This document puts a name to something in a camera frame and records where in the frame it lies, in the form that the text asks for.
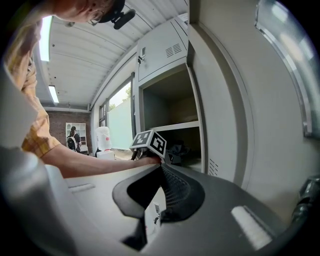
hand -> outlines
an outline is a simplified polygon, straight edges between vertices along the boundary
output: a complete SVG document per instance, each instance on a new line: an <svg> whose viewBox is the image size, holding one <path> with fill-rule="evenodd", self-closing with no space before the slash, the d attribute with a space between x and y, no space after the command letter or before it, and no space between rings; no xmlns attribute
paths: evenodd
<svg viewBox="0 0 320 256"><path fill-rule="evenodd" d="M153 164L160 164L161 159L158 156L153 157L144 157L136 161L137 165L140 166L146 166L146 165L153 165Z"/></svg>

person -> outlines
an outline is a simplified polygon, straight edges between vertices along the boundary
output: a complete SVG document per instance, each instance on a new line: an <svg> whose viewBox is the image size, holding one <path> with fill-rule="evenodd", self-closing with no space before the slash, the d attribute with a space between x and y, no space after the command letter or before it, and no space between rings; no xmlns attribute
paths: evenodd
<svg viewBox="0 0 320 256"><path fill-rule="evenodd" d="M81 152L81 140L80 140L80 135L78 133L76 133L77 129L75 126L71 127L71 131L69 134L69 138L73 137L75 142L76 142L76 149L75 151L77 151L78 153Z"/></svg>
<svg viewBox="0 0 320 256"><path fill-rule="evenodd" d="M50 135L48 114L36 97L36 68L32 51L40 40L42 19L47 16L56 16L66 22L89 22L96 25L98 22L103 22L111 12L114 12L113 7L116 4L123 2L124 5L124 1L41 1L20 27L4 56L5 66L15 85L37 111L36 120L22 143L22 149L36 154L45 164L58 167L64 178L107 174L160 162L157 157L146 157L138 161L104 160L68 149Z"/></svg>

tree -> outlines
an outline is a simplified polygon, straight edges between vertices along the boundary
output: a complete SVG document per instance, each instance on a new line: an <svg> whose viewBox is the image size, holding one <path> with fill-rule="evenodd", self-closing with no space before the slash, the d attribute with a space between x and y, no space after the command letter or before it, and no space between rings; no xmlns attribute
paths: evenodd
<svg viewBox="0 0 320 256"><path fill-rule="evenodd" d="M122 100L122 102L125 102L127 99L131 98L131 87L125 90L126 97Z"/></svg>
<svg viewBox="0 0 320 256"><path fill-rule="evenodd" d="M110 104L110 105L109 105L109 112L110 112L111 110L113 110L115 107L116 107L116 104Z"/></svg>

hair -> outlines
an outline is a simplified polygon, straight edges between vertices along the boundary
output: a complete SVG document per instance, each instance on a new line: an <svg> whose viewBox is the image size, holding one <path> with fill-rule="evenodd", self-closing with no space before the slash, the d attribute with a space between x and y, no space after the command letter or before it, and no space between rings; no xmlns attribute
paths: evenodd
<svg viewBox="0 0 320 256"><path fill-rule="evenodd" d="M71 131L70 131L70 134L69 134L70 137L75 136L75 130L76 130L76 127L75 127L75 126L72 126L72 127L71 127Z"/></svg>

backpack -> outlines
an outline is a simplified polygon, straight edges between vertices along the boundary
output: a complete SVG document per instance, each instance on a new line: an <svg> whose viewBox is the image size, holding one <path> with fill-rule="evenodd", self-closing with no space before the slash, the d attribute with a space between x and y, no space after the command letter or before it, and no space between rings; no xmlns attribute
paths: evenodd
<svg viewBox="0 0 320 256"><path fill-rule="evenodd" d="M76 151L78 143L76 142L75 136L69 136L66 140L66 145L69 149Z"/></svg>

